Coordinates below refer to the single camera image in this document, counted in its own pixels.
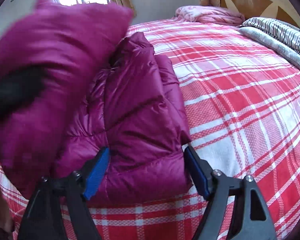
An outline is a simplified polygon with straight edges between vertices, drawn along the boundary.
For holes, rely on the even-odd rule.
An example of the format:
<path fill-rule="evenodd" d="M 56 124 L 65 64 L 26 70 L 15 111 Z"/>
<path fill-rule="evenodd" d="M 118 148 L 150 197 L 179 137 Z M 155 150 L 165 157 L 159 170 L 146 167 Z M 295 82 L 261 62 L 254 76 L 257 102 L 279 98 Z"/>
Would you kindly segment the red white plaid bed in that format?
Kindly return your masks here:
<path fill-rule="evenodd" d="M 172 61 L 198 155 L 228 176 L 254 176 L 277 239 L 293 238 L 300 230 L 300 70 L 240 30 L 174 18 L 133 25 L 127 35 L 144 33 Z M 206 206 L 192 186 L 90 212 L 102 239 L 191 239 Z"/>

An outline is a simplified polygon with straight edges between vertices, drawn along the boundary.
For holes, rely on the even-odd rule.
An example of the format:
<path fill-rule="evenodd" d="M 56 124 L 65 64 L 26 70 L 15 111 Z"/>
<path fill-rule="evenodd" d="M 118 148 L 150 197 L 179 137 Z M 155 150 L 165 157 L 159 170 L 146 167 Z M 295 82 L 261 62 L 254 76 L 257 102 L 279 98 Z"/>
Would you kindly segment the pink floral folded quilt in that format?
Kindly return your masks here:
<path fill-rule="evenodd" d="M 187 22 L 203 24 L 215 23 L 221 25 L 238 26 L 245 21 L 240 12 L 232 11 L 223 7 L 210 7 L 200 5 L 187 5 L 179 7 L 175 16 Z"/>

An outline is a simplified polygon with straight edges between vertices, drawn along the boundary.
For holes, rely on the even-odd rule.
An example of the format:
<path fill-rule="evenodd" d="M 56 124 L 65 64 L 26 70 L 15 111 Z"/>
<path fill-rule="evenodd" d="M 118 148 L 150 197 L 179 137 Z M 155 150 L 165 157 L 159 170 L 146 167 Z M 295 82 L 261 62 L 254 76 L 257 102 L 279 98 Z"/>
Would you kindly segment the black white striped blanket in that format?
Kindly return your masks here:
<path fill-rule="evenodd" d="M 300 55 L 300 29 L 294 25 L 274 18 L 252 17 L 244 21 L 239 27 L 256 28 Z"/>

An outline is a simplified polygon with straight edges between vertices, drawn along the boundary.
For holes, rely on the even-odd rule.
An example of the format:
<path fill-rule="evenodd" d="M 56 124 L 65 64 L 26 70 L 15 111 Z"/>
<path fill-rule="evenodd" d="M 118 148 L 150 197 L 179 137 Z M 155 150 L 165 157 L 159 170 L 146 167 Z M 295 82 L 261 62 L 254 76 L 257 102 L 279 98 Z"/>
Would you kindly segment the magenta puffer down jacket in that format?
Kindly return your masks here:
<path fill-rule="evenodd" d="M 186 193 L 181 147 L 190 141 L 171 60 L 115 3 L 38 0 L 0 39 L 0 80 L 42 67 L 44 89 L 0 123 L 0 163 L 30 198 L 42 177 L 63 178 L 98 151 L 110 161 L 92 205 L 133 204 Z"/>

